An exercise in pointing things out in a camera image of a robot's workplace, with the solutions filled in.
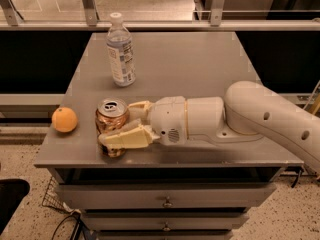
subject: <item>wire basket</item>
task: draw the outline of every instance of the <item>wire basket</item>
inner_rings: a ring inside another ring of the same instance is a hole
[[[57,193],[54,190],[57,185],[58,183],[56,182],[56,180],[51,177],[46,193],[42,200],[42,206],[49,207],[60,213],[69,213],[69,211],[67,211],[66,207],[64,206],[64,203],[59,199]]]

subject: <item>drawer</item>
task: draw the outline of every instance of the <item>drawer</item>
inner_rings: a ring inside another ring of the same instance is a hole
[[[252,184],[60,185],[56,192],[74,209],[152,209],[259,206],[275,190]]]
[[[231,231],[103,232],[99,240],[229,240]]]
[[[81,219],[90,230],[231,230],[247,220],[243,213],[212,212],[109,212],[82,214]]]

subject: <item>can lid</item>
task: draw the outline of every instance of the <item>can lid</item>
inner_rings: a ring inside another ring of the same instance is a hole
[[[112,24],[116,23],[122,23],[123,22],[123,18],[122,18],[122,14],[119,12],[114,12],[110,14],[110,21]]]
[[[127,110],[127,104],[120,99],[104,99],[98,105],[98,111],[107,117],[122,116]]]

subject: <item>table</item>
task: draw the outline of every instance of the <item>table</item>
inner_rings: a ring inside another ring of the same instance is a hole
[[[132,33],[136,82],[117,87],[105,34],[92,35],[61,106],[72,108],[77,128],[52,127],[35,166],[60,183],[56,191],[82,211],[99,239],[229,239],[275,190],[272,181],[303,162],[267,138],[214,146],[152,144],[119,158],[102,154],[95,110],[107,97],[127,104],[166,96],[224,96],[234,82],[260,82],[234,32]]]

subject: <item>bottle label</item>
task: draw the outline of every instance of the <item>bottle label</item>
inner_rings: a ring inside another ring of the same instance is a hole
[[[134,82],[135,68],[131,40],[119,43],[108,42],[107,48],[114,81],[122,86]]]

